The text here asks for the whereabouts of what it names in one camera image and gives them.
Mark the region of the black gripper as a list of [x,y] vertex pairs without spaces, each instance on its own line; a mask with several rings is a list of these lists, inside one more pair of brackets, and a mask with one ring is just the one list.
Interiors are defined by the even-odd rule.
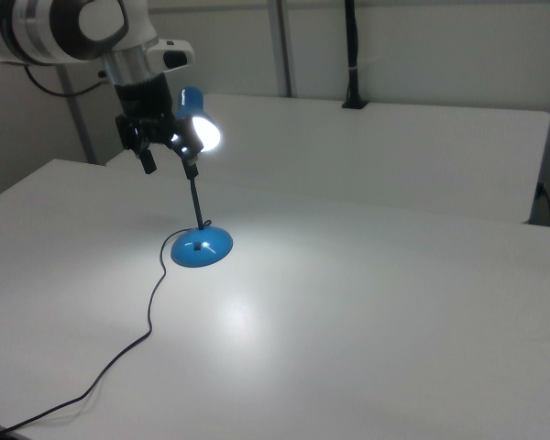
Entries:
[[186,177],[195,179],[202,141],[194,132],[180,134],[165,74],[145,82],[116,85],[115,91],[122,106],[122,114],[115,119],[121,144],[134,152],[144,172],[157,170],[149,149],[150,143],[155,143],[173,150],[181,159]]

